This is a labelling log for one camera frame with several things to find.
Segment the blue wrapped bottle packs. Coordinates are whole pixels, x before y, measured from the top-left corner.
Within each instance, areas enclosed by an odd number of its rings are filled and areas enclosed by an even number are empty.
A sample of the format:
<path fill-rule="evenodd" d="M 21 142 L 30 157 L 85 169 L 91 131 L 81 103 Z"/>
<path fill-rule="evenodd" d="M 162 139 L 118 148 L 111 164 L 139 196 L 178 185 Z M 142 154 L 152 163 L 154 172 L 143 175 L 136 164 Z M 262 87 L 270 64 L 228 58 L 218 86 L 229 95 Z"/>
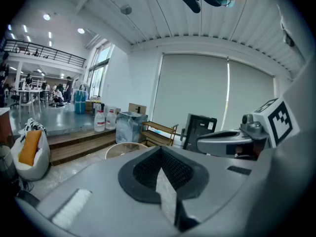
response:
<path fill-rule="evenodd" d="M 85 113 L 85 102 L 86 102 L 86 91 L 77 90 L 75 92 L 75 113 L 84 114 Z"/>

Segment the tall window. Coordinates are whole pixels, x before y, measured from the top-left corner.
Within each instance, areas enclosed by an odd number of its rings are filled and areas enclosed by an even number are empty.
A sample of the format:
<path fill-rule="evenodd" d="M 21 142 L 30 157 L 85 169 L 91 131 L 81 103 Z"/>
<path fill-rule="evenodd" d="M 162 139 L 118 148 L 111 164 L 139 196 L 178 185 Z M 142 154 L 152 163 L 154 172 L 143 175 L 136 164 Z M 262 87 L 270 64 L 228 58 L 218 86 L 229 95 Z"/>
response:
<path fill-rule="evenodd" d="M 112 45 L 107 43 L 95 51 L 87 79 L 89 99 L 100 95 L 102 77 L 107 68 L 106 61 L 110 58 L 111 47 Z"/>

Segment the round beige basket bin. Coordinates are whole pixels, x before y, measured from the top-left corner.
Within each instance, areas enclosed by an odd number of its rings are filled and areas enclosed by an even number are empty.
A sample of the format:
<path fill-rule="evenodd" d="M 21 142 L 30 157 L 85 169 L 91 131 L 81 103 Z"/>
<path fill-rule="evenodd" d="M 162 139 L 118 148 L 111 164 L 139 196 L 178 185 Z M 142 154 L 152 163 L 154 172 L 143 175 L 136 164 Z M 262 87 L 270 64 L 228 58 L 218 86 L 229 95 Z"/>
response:
<path fill-rule="evenodd" d="M 139 143 L 134 143 L 134 142 L 124 142 L 124 143 L 115 144 L 107 150 L 105 154 L 105 159 L 119 157 L 129 152 L 146 149 L 146 148 L 147 146 L 143 144 L 139 144 Z"/>

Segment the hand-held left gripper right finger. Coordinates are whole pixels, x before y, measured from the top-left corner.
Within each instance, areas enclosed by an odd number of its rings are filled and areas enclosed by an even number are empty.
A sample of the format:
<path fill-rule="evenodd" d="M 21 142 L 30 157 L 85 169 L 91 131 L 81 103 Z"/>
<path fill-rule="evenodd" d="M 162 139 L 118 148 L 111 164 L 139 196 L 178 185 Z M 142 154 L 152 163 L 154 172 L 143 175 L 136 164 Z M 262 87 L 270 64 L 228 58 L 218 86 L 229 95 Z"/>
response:
<path fill-rule="evenodd" d="M 163 171 L 177 193 L 174 224 L 163 232 L 245 232 L 254 196 L 246 181 L 257 161 L 162 147 Z"/>

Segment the black and white patterned cloth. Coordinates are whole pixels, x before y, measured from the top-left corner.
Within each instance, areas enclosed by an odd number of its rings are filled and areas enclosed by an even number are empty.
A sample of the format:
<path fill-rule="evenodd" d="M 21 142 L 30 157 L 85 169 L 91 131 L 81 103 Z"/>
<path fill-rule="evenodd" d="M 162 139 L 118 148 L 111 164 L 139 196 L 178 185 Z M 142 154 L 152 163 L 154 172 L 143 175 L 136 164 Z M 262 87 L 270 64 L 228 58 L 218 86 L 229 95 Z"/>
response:
<path fill-rule="evenodd" d="M 45 134 L 47 135 L 46 128 L 42 124 L 40 124 L 37 121 L 35 121 L 33 118 L 29 118 L 27 120 L 27 122 L 25 123 L 24 128 L 19 131 L 19 134 L 20 135 L 26 135 L 28 131 L 33 131 L 33 130 L 44 131 Z"/>

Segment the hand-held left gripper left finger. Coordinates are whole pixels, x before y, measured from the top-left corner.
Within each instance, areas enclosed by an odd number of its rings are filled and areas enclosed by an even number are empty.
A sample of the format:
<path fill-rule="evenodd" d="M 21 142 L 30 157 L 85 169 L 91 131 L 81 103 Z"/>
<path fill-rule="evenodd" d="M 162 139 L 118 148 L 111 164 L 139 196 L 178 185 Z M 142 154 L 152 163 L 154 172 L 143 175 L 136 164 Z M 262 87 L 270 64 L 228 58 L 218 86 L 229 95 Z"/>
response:
<path fill-rule="evenodd" d="M 138 202 L 119 184 L 122 166 L 145 152 L 137 150 L 89 165 L 36 207 L 18 197 L 15 201 L 44 237 L 174 237 L 178 230 L 159 204 Z"/>

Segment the black cabinet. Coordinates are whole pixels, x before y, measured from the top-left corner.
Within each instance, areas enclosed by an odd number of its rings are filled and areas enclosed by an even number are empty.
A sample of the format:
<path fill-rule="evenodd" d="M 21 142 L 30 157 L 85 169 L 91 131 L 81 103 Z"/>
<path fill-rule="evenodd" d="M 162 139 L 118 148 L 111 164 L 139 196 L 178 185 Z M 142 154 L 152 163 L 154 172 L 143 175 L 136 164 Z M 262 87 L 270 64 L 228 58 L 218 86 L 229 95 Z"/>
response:
<path fill-rule="evenodd" d="M 182 149 L 199 153 L 197 138 L 215 132 L 216 124 L 216 118 L 188 114 L 186 126 L 181 130 L 180 140 L 184 139 Z"/>

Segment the black mezzanine railing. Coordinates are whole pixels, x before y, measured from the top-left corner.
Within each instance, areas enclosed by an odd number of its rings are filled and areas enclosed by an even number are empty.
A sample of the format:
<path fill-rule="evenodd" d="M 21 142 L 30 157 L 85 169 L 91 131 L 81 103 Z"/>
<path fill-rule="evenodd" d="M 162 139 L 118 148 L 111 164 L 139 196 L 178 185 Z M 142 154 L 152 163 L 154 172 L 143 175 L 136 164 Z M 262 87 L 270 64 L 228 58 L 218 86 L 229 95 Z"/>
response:
<path fill-rule="evenodd" d="M 0 44 L 0 51 L 41 57 L 81 68 L 83 68 L 86 61 L 86 59 L 82 57 L 63 52 L 58 49 L 21 40 L 5 39 L 4 42 Z"/>

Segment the wooden shelf rack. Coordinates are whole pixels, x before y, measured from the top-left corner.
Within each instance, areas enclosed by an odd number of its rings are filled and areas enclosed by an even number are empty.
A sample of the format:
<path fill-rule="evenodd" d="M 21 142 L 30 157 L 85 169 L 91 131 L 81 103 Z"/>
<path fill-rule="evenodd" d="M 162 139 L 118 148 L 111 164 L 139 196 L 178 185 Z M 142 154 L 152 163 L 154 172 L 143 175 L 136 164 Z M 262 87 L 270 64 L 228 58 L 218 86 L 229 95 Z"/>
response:
<path fill-rule="evenodd" d="M 141 142 L 146 147 L 173 146 L 178 124 L 167 127 L 152 121 L 142 122 L 141 133 L 145 141 Z"/>

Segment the blue face mask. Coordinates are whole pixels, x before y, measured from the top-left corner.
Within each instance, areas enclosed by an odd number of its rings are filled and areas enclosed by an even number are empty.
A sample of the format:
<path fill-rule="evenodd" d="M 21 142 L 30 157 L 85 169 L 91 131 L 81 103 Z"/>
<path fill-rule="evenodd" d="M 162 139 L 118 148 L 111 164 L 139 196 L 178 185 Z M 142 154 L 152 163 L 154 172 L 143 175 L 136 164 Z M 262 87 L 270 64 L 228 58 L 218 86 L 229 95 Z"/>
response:
<path fill-rule="evenodd" d="M 215 0 L 216 3 L 224 7 L 233 7 L 235 5 L 235 0 Z"/>

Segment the wide grey roller blind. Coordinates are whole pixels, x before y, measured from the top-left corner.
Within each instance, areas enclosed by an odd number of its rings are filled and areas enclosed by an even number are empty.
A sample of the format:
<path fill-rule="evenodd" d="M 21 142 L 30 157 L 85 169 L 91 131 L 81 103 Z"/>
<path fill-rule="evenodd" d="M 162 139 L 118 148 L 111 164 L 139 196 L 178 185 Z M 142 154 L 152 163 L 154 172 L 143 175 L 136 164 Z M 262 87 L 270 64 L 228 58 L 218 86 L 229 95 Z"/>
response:
<path fill-rule="evenodd" d="M 220 131 L 228 89 L 227 60 L 206 55 L 164 55 L 152 120 L 180 133 L 189 114 L 217 119 Z"/>

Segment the orange cushion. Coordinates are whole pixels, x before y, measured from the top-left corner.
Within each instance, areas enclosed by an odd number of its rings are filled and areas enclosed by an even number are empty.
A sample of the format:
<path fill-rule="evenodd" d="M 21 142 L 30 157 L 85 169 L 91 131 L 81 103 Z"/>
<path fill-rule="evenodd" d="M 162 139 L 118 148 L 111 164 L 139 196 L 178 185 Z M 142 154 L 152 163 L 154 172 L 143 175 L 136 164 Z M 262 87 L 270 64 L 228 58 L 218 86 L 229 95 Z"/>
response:
<path fill-rule="evenodd" d="M 18 158 L 20 163 L 33 166 L 41 135 L 41 130 L 29 131 L 27 133 L 23 148 Z"/>

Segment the narrow grey roller blind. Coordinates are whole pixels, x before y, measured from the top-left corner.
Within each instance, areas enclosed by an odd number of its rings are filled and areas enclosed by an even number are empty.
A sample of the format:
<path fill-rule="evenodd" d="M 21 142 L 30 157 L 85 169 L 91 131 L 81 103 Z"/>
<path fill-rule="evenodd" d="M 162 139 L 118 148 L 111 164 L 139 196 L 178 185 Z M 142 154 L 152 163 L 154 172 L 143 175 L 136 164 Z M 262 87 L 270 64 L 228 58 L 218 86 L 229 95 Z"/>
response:
<path fill-rule="evenodd" d="M 220 130 L 239 128 L 242 116 L 274 99 L 272 76 L 243 63 L 229 61 L 226 105 Z"/>

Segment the white table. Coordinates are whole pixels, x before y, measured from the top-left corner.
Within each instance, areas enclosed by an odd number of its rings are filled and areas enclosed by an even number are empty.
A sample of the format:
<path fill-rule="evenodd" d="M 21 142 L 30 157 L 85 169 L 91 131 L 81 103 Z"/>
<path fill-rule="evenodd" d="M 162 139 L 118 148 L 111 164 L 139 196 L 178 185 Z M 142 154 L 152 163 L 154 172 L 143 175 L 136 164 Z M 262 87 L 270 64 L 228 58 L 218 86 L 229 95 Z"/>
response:
<path fill-rule="evenodd" d="M 29 112 L 34 111 L 35 102 L 37 101 L 39 104 L 39 111 L 41 112 L 40 106 L 40 93 L 45 92 L 42 89 L 29 89 L 29 90 L 17 90 L 13 89 L 11 91 L 14 94 L 14 103 L 11 105 L 13 106 L 21 106 L 21 107 L 28 107 Z M 24 95 L 28 95 L 29 101 L 24 103 L 23 98 Z"/>

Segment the brown wooden cabinet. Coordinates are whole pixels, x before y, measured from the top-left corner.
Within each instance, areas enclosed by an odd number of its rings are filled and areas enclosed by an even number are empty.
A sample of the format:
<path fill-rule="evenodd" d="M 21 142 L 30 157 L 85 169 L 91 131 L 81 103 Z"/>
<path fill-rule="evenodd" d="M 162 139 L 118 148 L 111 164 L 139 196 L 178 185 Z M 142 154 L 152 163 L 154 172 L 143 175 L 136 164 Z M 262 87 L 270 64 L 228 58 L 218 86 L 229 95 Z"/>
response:
<path fill-rule="evenodd" d="M 10 108 L 0 108 L 0 145 L 12 147 L 14 145 L 14 136 L 11 129 Z"/>

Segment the wooden step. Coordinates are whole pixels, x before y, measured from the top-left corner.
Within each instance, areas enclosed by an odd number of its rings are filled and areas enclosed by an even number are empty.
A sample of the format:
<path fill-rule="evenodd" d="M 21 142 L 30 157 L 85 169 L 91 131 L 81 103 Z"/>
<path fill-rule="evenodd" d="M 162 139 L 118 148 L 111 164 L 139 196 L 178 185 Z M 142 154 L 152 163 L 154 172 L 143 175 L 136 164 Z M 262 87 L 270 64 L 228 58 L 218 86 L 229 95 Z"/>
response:
<path fill-rule="evenodd" d="M 50 164 L 61 165 L 84 157 L 116 143 L 116 131 L 94 130 L 73 132 L 48 137 L 51 152 Z"/>

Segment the cardboard box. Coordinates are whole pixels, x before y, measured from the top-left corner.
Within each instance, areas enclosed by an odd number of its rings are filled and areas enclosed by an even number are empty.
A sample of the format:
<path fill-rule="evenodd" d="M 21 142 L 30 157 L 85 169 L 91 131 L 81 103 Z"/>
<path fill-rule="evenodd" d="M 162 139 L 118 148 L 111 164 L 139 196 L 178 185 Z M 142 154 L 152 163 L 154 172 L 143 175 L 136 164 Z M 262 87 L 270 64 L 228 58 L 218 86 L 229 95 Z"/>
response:
<path fill-rule="evenodd" d="M 129 103 L 128 106 L 128 111 L 129 112 L 135 112 L 141 115 L 145 115 L 146 114 L 146 106 L 142 106 L 142 105 L 138 105 L 138 104 L 133 104 L 133 103 Z"/>

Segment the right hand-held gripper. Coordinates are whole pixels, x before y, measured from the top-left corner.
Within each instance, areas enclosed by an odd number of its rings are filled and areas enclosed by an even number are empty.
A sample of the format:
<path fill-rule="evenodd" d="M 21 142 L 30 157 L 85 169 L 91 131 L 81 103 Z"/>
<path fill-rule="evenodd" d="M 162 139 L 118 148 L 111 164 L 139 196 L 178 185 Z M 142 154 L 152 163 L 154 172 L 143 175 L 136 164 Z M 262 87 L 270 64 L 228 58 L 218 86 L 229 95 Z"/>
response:
<path fill-rule="evenodd" d="M 240 156 L 257 158 L 268 148 L 276 148 L 286 138 L 300 131 L 284 98 L 269 100 L 257 110 L 245 114 L 239 129 L 223 130 L 200 136 L 196 140 L 199 153 L 217 157 Z"/>

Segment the person's white clothing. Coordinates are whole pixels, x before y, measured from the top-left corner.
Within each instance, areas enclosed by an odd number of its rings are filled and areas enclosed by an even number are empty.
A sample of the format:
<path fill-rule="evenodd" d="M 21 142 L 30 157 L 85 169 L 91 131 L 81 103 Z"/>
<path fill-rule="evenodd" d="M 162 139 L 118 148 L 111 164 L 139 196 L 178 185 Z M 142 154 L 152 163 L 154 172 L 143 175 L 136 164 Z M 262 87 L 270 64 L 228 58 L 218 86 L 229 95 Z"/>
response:
<path fill-rule="evenodd" d="M 316 56 L 303 67 L 282 97 L 292 124 L 284 141 L 303 132 L 316 131 Z"/>

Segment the white bean bag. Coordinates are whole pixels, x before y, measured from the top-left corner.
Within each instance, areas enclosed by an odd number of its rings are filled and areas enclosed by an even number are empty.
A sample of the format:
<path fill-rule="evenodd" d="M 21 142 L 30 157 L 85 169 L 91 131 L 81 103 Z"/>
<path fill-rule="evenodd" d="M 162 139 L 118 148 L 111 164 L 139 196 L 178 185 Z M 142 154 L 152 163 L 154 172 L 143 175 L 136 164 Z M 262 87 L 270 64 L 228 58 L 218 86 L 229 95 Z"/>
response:
<path fill-rule="evenodd" d="M 44 131 L 38 142 L 38 148 L 34 159 L 33 166 L 29 166 L 19 162 L 19 154 L 23 148 L 25 138 L 20 137 L 17 139 L 11 148 L 11 155 L 13 158 L 13 163 L 20 177 L 25 180 L 35 181 L 41 179 L 46 173 L 51 152 L 48 145 L 47 137 Z"/>

